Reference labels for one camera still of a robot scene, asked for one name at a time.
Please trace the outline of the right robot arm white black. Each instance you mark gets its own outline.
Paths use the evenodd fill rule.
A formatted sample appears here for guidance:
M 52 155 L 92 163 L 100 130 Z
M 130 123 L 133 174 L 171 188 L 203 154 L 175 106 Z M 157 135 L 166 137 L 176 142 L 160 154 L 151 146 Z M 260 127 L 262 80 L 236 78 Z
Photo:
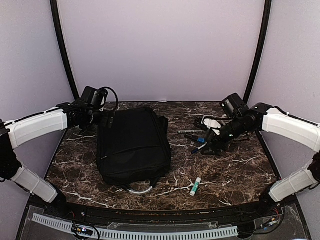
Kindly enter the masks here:
M 233 93 L 220 102 L 226 120 L 204 116 L 195 120 L 194 125 L 206 131 L 203 155 L 218 155 L 226 150 L 229 142 L 247 132 L 264 131 L 283 136 L 307 146 L 315 155 L 312 161 L 290 176 L 268 187 L 255 205 L 255 213 L 266 217 L 275 208 L 275 203 L 320 183 L 320 125 L 284 112 L 278 106 L 258 103 L 253 107 Z

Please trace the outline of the black marker blue cap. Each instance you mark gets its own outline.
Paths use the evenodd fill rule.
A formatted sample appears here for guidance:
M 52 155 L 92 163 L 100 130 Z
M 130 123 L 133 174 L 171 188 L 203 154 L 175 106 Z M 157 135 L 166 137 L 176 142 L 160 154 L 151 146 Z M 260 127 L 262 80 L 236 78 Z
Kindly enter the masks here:
M 205 138 L 198 137 L 198 136 L 195 136 L 195 135 L 192 135 L 192 134 L 185 134 L 184 137 L 187 138 L 187 139 L 190 139 L 190 140 L 192 140 L 194 142 L 198 142 L 198 143 L 202 143 L 202 144 L 206 142 Z

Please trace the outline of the green white glue stick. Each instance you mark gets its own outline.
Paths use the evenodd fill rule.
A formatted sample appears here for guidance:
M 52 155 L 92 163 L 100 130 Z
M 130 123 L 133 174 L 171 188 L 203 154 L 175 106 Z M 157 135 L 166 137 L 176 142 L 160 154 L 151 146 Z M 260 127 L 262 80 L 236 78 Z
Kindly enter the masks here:
M 192 189 L 191 189 L 191 191 L 189 193 L 190 196 L 192 196 L 192 197 L 195 196 L 201 181 L 202 181 L 202 179 L 200 177 L 196 178 L 196 180 L 195 180 L 195 182 L 194 182 L 194 184 L 192 186 Z

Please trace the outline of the black student backpack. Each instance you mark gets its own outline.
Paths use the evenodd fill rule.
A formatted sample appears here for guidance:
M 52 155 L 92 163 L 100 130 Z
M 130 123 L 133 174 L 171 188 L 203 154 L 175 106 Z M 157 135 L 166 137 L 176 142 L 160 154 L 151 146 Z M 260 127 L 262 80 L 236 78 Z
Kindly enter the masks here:
M 171 170 L 169 120 L 151 108 L 116 111 L 97 132 L 97 169 L 103 181 L 132 194 L 150 192 Z

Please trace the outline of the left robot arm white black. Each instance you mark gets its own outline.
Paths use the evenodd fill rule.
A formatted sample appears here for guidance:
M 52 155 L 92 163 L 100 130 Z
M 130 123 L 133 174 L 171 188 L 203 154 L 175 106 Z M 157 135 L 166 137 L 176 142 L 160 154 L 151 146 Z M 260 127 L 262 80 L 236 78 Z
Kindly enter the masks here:
M 24 143 L 44 135 L 72 128 L 86 130 L 92 125 L 103 123 L 111 127 L 114 121 L 115 106 L 105 110 L 110 87 L 95 89 L 86 86 L 82 96 L 74 102 L 65 102 L 46 111 L 32 114 L 17 120 L 0 123 L 0 181 L 12 181 L 50 204 L 51 210 L 60 218 L 71 213 L 65 203 L 65 195 L 55 186 L 39 177 L 20 162 L 14 150 Z

